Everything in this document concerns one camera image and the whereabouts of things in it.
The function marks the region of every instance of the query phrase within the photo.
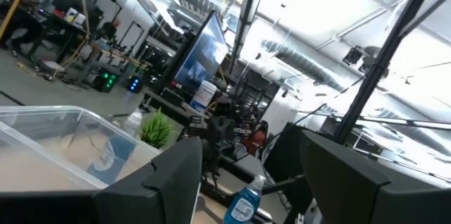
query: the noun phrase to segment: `wire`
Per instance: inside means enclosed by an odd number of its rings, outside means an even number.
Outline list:
[[[340,93],[338,93],[335,97],[333,97],[333,99],[337,99],[340,95],[344,94],[346,91],[348,91],[351,87],[357,85],[359,82],[361,82],[364,78],[366,77],[366,75],[362,76],[361,78],[359,78],[356,82],[352,83],[349,87],[345,88],[344,90],[342,90]],[[306,114],[305,116],[303,116],[302,118],[300,118],[298,121],[294,122],[293,124],[287,126],[286,128],[284,128],[283,130],[281,130],[278,134],[273,136],[273,140],[280,136],[282,133],[284,133],[286,130],[290,129],[291,127],[295,126],[296,124],[302,122],[304,119],[308,118],[311,115],[314,115],[317,111],[321,110],[324,106],[326,106],[327,103],[321,104],[318,108],[315,108],[314,111]],[[269,144],[265,145],[262,144],[260,146],[257,147],[257,149],[260,149],[262,147],[266,148],[268,147]],[[244,156],[241,156],[240,158],[238,158],[237,160],[233,161],[232,164],[237,163],[238,161],[241,161],[242,159],[246,158],[247,156],[249,156],[250,153],[245,154]]]
[[[227,84],[226,78],[224,77],[223,69],[221,67],[219,67],[219,73],[221,74],[221,77],[223,78],[223,81]]]
[[[83,14],[86,16],[86,36],[82,40],[80,45],[78,45],[78,47],[74,51],[74,53],[66,61],[64,61],[61,64],[61,67],[64,69],[66,69],[72,63],[74,63],[81,56],[81,53],[80,53],[81,48],[83,48],[89,42],[89,36],[91,35],[91,31],[89,29],[89,14],[88,14],[87,7],[86,7],[86,0],[82,0],[82,9],[83,9]],[[54,79],[56,77],[56,75],[59,73],[59,71],[60,70],[55,70],[54,74],[52,75],[52,79]]]
[[[223,3],[221,4],[221,12],[219,13],[219,17],[222,18],[223,17],[223,13],[224,13],[224,7],[226,7],[226,0],[223,0]]]

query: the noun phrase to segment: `clear plastic container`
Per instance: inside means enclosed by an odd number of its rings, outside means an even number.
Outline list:
[[[0,192],[103,189],[159,153],[83,108],[0,107]]]

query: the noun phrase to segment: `small green plant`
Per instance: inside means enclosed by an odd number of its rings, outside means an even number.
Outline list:
[[[159,109],[153,118],[144,121],[141,127],[141,140],[160,149],[168,142],[168,137],[171,133],[172,125]]]

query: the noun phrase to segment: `black stand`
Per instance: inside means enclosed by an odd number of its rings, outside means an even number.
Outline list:
[[[373,94],[381,76],[387,70],[390,60],[404,38],[403,29],[415,18],[423,2],[424,0],[410,0],[402,11],[401,16],[398,18],[391,33],[388,35],[379,56],[376,58],[371,70],[366,75],[350,109],[335,132],[334,140],[338,144],[344,144],[346,138],[351,133],[360,113],[370,96]]]
[[[122,44],[122,41],[125,39],[125,37],[126,37],[127,34],[129,33],[129,31],[130,31],[130,29],[132,28],[133,25],[136,25],[136,26],[140,29],[140,36],[136,39],[136,42],[135,42],[135,44],[133,44],[133,47],[135,47],[136,44],[139,42],[139,40],[140,40],[141,37],[142,37],[142,34],[144,34],[144,29],[141,27],[140,24],[138,24],[138,23],[135,22],[135,21],[132,21],[132,23],[130,24],[130,26],[128,26],[127,31],[125,31],[124,35],[122,36],[122,39],[121,39],[121,41],[120,41],[119,44],[118,44],[119,46]]]
[[[111,20],[111,22],[113,22],[118,17],[119,13],[122,11],[122,6],[119,5],[119,3],[116,0],[110,0],[110,1],[119,7],[119,10],[114,15],[113,20]]]

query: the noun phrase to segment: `sticker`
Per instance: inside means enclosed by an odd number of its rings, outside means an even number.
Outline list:
[[[97,171],[105,171],[111,168],[111,166],[113,166],[113,163],[114,163],[114,150],[113,146],[111,146],[110,141],[108,141],[106,143],[106,148],[104,152],[100,156],[100,160],[95,161],[93,165]]]
[[[231,216],[238,221],[248,221],[254,215],[254,207],[246,199],[238,200],[232,210]]]

